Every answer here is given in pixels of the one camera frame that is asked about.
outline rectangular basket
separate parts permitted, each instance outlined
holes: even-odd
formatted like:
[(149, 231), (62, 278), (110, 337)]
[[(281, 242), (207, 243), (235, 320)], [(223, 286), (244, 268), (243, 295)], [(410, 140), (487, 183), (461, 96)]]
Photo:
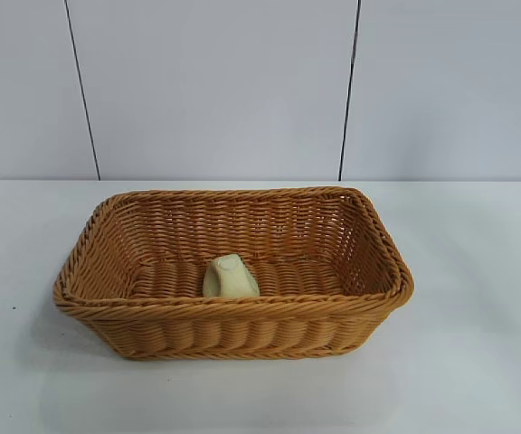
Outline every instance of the rectangular basket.
[[(202, 297), (230, 253), (260, 297)], [(131, 359), (300, 358), (356, 349), (412, 291), (357, 190), (153, 191), (96, 208), (54, 301)]]

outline basket side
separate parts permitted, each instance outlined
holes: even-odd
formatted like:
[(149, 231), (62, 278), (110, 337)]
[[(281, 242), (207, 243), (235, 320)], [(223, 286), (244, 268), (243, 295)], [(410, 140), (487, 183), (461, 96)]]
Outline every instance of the basket side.
[(116, 353), (136, 360), (276, 359), (344, 354), (361, 346), (382, 318), (302, 321), (84, 322)]
[(413, 292), (411, 272), (369, 199), (346, 189), (343, 239), (333, 263), (347, 296), (382, 295), (379, 306), (388, 315)]
[(124, 247), (121, 228), (112, 213), (114, 203), (110, 198), (96, 207), (66, 259), (54, 284), (58, 307), (129, 295), (137, 266)]

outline basket bottom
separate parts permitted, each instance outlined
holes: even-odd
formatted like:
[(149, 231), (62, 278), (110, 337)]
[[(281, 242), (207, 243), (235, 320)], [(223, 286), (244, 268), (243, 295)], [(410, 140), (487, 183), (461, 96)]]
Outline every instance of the basket bottom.
[(84, 324), (116, 353), (133, 360), (300, 359), (353, 351), (383, 320)]
[[(310, 257), (246, 259), (265, 297), (343, 295), (333, 264)], [(209, 261), (158, 260), (139, 264), (129, 298), (202, 297)]]
[(121, 354), (124, 358), (129, 360), (137, 360), (137, 361), (147, 361), (147, 360), (163, 360), (163, 359), (213, 359), (213, 360), (250, 360), (250, 359), (265, 359), (265, 360), (273, 360), (273, 359), (306, 359), (306, 358), (319, 358), (319, 357), (328, 357), (329, 355), (342, 355), (346, 353), (350, 353), (351, 351), (359, 348), (364, 342), (361, 344), (356, 344), (352, 346), (348, 346), (347, 348), (343, 348), (342, 350), (332, 350), (331, 348), (322, 347), (322, 348), (314, 348), (310, 351), (286, 351), (286, 352), (275, 352), (275, 351), (255, 351), (254, 353), (249, 352), (222, 352), (222, 353), (214, 353), (214, 352), (174, 352), (174, 351), (162, 351), (156, 354), (134, 354), (134, 355), (124, 355)]

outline wicker basket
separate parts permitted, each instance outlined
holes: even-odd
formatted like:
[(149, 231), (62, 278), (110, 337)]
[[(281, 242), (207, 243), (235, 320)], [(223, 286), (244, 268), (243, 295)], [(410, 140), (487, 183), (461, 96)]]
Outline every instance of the wicker basket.
[[(229, 253), (261, 297), (202, 297), (210, 260)], [(154, 191), (98, 206), (54, 300), (127, 358), (272, 359), (354, 350), (412, 290), (357, 190)]]

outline white wall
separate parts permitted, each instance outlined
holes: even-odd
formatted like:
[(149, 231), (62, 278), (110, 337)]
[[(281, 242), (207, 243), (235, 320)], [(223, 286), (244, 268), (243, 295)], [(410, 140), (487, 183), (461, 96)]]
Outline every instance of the white wall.
[(336, 179), (356, 0), (70, 0), (102, 179)]
[(344, 179), (521, 179), (521, 1), (364, 0)]
[(0, 0), (0, 178), (95, 178), (62, 0)]

